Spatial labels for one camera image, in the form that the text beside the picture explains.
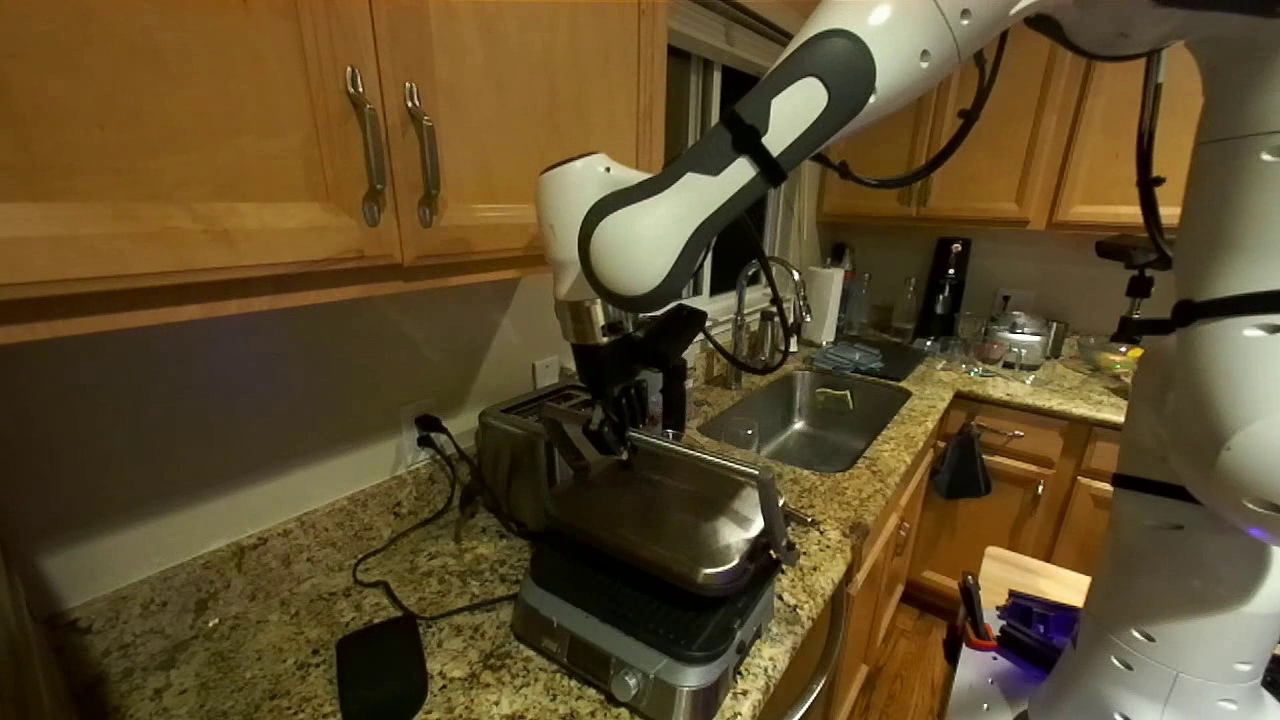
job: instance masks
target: white wall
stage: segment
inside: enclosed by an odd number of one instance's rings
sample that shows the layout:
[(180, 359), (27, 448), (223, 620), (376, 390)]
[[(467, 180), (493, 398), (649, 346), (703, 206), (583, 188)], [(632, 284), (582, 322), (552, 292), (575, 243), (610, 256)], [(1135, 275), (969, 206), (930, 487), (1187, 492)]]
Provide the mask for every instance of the white wall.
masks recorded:
[(0, 346), (0, 539), (52, 602), (388, 479), (570, 356), (548, 275)]
[[(901, 286), (916, 275), (925, 286), (933, 243), (943, 230), (853, 230), (828, 226), (825, 243), (849, 240), (873, 269), (873, 302), (898, 302)], [(1072, 333), (1111, 333), (1129, 307), (1122, 263), (1094, 256), (1094, 236), (1043, 230), (952, 230), (971, 240), (965, 320), (985, 320), (999, 292), (1015, 292), (1026, 307), (1065, 320)], [(1157, 275), (1157, 296), (1143, 311), (1168, 311), (1171, 275)]]

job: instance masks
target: coffee maker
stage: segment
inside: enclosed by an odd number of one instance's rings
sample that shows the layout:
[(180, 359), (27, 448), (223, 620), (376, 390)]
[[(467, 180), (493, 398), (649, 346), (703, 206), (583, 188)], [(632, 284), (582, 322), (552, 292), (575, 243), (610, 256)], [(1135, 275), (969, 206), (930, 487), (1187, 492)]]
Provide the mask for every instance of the coffee maker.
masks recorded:
[(961, 302), (965, 302), (965, 275), (969, 275), (971, 240), (969, 236), (942, 236), (933, 243), (933, 263), (916, 311), (914, 334), (933, 343), (958, 334)]

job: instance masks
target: paper towel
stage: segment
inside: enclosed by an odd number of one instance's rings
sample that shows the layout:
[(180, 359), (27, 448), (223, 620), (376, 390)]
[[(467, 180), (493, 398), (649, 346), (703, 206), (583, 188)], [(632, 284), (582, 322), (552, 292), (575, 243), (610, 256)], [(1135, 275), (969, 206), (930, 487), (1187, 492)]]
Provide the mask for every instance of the paper towel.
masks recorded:
[(806, 286), (812, 316), (806, 320), (800, 334), (810, 343), (834, 343), (840, 328), (844, 269), (806, 269)]

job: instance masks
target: drawer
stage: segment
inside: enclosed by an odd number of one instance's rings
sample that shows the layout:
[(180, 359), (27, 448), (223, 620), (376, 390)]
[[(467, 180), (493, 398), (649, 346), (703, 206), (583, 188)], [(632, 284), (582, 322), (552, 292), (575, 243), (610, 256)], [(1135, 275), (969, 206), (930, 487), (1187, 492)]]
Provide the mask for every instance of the drawer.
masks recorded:
[(1014, 457), (1040, 467), (1059, 462), (1072, 427), (1072, 421), (1059, 415), (961, 398), (943, 415), (943, 435), (958, 435), (965, 421), (971, 421), (989, 457)]
[(1094, 427), (1087, 448), (1079, 459), (1079, 476), (1107, 479), (1122, 462), (1122, 431), (1115, 427)]

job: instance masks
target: black device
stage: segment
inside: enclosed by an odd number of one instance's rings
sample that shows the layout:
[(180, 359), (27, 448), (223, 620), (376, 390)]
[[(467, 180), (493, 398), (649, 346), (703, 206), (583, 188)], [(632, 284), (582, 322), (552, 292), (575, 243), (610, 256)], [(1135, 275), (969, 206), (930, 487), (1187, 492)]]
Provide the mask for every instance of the black device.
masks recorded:
[(971, 256), (969, 236), (942, 236), (933, 243), (933, 263), (930, 263), (930, 279), (925, 279), (925, 296), (914, 328), (916, 339), (958, 334), (969, 256)]
[(408, 720), (426, 708), (430, 661), (415, 617), (392, 617), (335, 638), (335, 699), (346, 720)]

